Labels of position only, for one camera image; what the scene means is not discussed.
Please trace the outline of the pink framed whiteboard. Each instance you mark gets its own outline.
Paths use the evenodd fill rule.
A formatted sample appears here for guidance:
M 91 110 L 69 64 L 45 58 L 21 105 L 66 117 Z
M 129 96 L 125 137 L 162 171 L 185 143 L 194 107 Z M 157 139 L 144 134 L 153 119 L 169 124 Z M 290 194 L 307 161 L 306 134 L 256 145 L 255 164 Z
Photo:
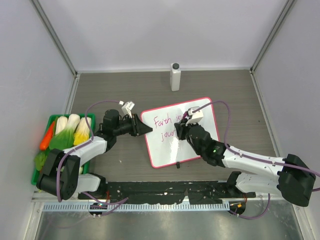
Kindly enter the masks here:
M 199 158 L 186 140 L 178 139 L 174 124 L 182 119 L 188 109 L 202 107 L 211 101 L 209 97 L 203 97 L 141 113 L 142 122 L 152 128 L 152 132 L 145 134 L 144 137 L 153 168 L 167 167 Z

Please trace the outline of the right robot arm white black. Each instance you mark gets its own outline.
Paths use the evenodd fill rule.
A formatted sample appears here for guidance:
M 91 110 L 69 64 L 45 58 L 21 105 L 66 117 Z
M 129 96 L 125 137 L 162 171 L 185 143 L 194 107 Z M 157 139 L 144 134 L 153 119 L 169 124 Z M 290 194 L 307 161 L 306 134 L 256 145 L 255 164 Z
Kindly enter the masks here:
M 268 157 L 242 151 L 214 140 L 198 123 L 186 119 L 174 124 L 179 140 L 186 140 L 194 152 L 214 167 L 239 169 L 242 172 L 226 184 L 226 193 L 233 198 L 242 193 L 261 192 L 280 195 L 288 202 L 307 207 L 316 181 L 316 173 L 294 155 Z

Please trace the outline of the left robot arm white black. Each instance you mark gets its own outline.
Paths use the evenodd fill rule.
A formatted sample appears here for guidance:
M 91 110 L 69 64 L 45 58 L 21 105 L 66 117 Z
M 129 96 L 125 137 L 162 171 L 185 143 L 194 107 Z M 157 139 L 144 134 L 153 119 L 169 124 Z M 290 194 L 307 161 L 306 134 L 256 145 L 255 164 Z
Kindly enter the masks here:
M 120 116 L 118 110 L 107 110 L 93 139 L 81 146 L 53 149 L 49 152 L 36 187 L 56 196 L 59 201 L 68 200 L 75 193 L 89 193 L 100 200 L 107 192 L 105 177 L 95 173 L 80 174 L 80 168 L 96 156 L 109 151 L 117 142 L 118 136 L 129 134 L 138 137 L 152 130 L 135 113 Z

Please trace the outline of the purple capped marker pen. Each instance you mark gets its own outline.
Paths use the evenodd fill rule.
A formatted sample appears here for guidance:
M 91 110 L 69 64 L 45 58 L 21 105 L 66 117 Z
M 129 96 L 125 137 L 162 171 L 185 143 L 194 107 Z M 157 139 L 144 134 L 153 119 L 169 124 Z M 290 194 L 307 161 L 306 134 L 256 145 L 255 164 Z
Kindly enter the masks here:
M 188 117 L 189 115 L 188 115 L 188 112 L 186 111 L 182 116 L 181 122 L 186 123 L 188 121 Z

